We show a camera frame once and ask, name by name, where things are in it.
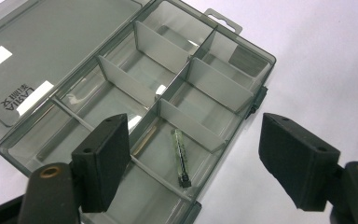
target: black plastic bracket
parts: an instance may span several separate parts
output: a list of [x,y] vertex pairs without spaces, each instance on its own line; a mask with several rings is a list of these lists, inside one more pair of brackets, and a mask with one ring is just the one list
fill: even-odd
[[340,152],[294,121],[264,114],[259,156],[297,208],[323,211],[333,206],[331,222],[358,223],[358,161],[345,168]]
[[72,153],[84,213],[105,212],[131,160],[127,115],[105,119]]
[[31,174],[19,223],[79,223],[77,208],[71,168],[53,163]]

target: open lid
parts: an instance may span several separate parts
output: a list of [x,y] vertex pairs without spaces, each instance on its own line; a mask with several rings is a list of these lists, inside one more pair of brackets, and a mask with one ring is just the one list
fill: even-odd
[[0,16],[9,13],[0,20],[0,140],[149,1],[2,3]]

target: plastic tackle box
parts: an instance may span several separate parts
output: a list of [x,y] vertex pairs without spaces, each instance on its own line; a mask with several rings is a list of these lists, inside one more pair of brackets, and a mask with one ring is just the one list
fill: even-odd
[[[275,58],[177,0],[28,1],[0,20],[0,154],[29,175],[126,113],[131,163],[85,223],[191,223]],[[172,130],[191,187],[178,184]]]

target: small metal object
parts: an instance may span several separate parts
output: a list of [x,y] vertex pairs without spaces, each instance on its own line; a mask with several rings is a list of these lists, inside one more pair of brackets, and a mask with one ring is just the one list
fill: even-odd
[[51,166],[46,168],[40,173],[40,177],[42,178],[51,178],[53,176],[56,176],[60,173],[61,169],[59,166]]
[[172,134],[172,143],[175,150],[176,164],[178,170],[178,179],[179,185],[182,188],[191,187],[191,180],[188,177],[188,168],[187,168],[187,157],[185,152],[185,147],[183,144],[182,131],[179,129],[173,129]]

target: white surface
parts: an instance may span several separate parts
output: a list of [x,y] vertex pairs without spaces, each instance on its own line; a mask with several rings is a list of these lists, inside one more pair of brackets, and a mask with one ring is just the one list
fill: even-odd
[[[293,119],[358,161],[358,1],[186,0],[212,7],[243,27],[242,36],[278,62],[268,95],[240,129],[200,197],[200,223],[329,223],[296,210],[258,158],[263,112]],[[0,157],[0,203],[24,192],[26,178]]]

